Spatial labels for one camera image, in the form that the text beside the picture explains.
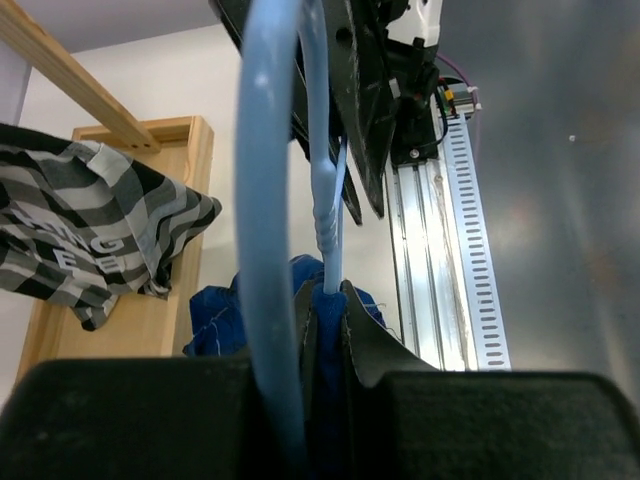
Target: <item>wooden edge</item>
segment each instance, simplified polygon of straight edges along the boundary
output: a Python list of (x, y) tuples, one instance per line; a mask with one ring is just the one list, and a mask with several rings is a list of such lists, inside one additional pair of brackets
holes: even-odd
[(160, 150), (149, 131), (14, 0), (0, 0), (0, 39), (129, 148)]
[[(208, 192), (211, 175), (211, 156), (213, 152), (213, 130), (200, 116), (175, 117), (142, 122), (161, 143), (188, 141), (187, 162), (190, 166), (185, 184), (200, 192)], [(113, 147), (122, 145), (121, 140), (103, 126), (80, 127), (73, 131), (73, 140), (95, 140)], [(190, 282), (181, 286), (185, 280), (178, 273), (172, 277), (174, 289), (169, 294), (167, 316), (183, 319), (174, 322), (174, 326), (165, 334), (162, 351), (177, 354), (190, 340), (191, 322), (189, 322), (189, 300), (198, 288), (200, 273), (200, 257), (202, 253), (203, 233), (194, 238), (176, 260), (176, 272), (188, 268)], [(178, 295), (178, 291), (189, 292)], [(16, 382), (37, 363), (55, 358), (60, 341), (62, 317), (67, 307), (49, 304), (43, 300), (35, 300), (27, 327)]]

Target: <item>black cable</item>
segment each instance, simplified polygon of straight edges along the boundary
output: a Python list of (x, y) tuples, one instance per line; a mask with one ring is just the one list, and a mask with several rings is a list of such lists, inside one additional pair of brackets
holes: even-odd
[(442, 136), (438, 140), (434, 140), (433, 142), (424, 143), (422, 145), (418, 145), (415, 147), (417, 150), (422, 150), (423, 148), (437, 147), (440, 145), (447, 133), (449, 133), (449, 121), (447, 120), (447, 112), (444, 109), (444, 103), (442, 103), (442, 98), (440, 98), (440, 94), (436, 90), (434, 93), (436, 97), (436, 104), (438, 105), (438, 110), (440, 111), (440, 118), (442, 119)]

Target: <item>wooden bar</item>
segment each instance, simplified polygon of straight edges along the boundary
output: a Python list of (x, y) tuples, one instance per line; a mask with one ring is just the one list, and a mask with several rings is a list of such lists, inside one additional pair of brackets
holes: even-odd
[(0, 0), (0, 39), (129, 149), (160, 151), (160, 143), (152, 134), (14, 0)]
[[(159, 153), (133, 154), (165, 175), (206, 193), (209, 188), (213, 131), (201, 117), (142, 122), (162, 143)], [(104, 127), (78, 128), (74, 140), (97, 140), (121, 147)], [(95, 332), (82, 330), (70, 308), (35, 302), (18, 379), (35, 364), (55, 358), (158, 357), (179, 355), (191, 339), (189, 299), (198, 288), (203, 234), (191, 240), (174, 261), (172, 290), (167, 300), (130, 293), (123, 295), (107, 323)]]

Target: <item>plaid shirt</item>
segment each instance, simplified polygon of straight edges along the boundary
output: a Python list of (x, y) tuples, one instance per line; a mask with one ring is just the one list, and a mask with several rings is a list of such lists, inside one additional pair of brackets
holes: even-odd
[(107, 145), (0, 124), (0, 288), (68, 305), (85, 330), (118, 295), (166, 298), (171, 260), (220, 210)]

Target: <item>slotted metal strip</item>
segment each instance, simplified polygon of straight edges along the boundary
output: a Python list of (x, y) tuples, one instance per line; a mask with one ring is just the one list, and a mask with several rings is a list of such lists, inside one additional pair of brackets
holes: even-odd
[(444, 151), (480, 370), (510, 370), (480, 190), (464, 115), (449, 120)]

